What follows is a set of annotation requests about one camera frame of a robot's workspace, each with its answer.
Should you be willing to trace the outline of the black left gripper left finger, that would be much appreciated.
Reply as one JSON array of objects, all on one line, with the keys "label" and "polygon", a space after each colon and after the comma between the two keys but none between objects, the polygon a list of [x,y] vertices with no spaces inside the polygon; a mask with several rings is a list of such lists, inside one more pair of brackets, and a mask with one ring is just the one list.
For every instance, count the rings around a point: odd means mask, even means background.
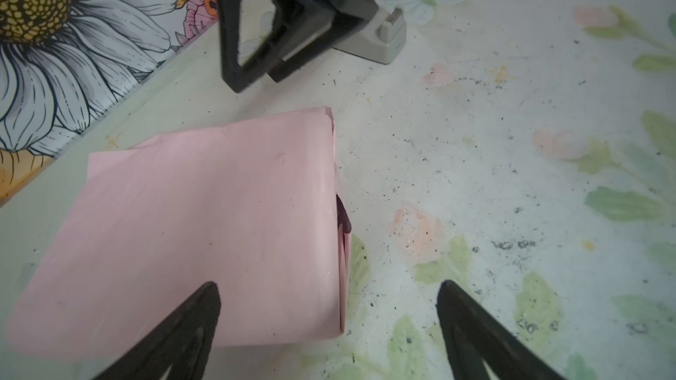
[{"label": "black left gripper left finger", "polygon": [[207,281],[96,378],[202,379],[220,310],[218,285]]}]

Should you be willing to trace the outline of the purple wrapping paper sheet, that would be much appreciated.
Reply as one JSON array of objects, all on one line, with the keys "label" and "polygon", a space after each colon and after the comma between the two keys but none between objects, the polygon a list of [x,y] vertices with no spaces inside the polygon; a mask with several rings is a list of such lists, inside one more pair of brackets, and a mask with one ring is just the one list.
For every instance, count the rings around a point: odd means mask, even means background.
[{"label": "purple wrapping paper sheet", "polygon": [[86,183],[6,325],[28,355],[123,353],[212,281],[218,347],[345,329],[350,221],[327,107],[155,135]]}]

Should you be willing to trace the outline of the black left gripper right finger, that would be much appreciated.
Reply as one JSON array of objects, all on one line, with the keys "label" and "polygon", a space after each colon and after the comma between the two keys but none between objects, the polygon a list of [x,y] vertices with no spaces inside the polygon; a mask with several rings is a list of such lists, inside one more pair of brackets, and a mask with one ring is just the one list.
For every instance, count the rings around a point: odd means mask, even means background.
[{"label": "black left gripper right finger", "polygon": [[562,376],[507,331],[458,283],[445,280],[437,298],[445,350],[456,379],[560,379]]}]

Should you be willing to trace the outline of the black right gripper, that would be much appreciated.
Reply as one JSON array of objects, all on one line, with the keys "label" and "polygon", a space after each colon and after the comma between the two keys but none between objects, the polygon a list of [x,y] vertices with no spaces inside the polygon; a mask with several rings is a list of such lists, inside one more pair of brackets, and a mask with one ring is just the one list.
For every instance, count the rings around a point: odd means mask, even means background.
[{"label": "black right gripper", "polygon": [[377,0],[215,0],[223,81],[242,93],[261,77],[281,82],[346,40],[378,12]]}]

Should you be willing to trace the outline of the grey tape dispenser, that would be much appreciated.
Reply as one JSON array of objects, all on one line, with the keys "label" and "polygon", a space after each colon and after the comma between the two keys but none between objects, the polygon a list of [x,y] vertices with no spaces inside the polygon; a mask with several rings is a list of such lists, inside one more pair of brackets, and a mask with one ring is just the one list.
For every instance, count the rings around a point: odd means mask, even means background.
[{"label": "grey tape dispenser", "polygon": [[406,44],[407,28],[401,7],[395,7],[392,12],[380,7],[364,28],[338,43],[334,49],[371,62],[389,65]]}]

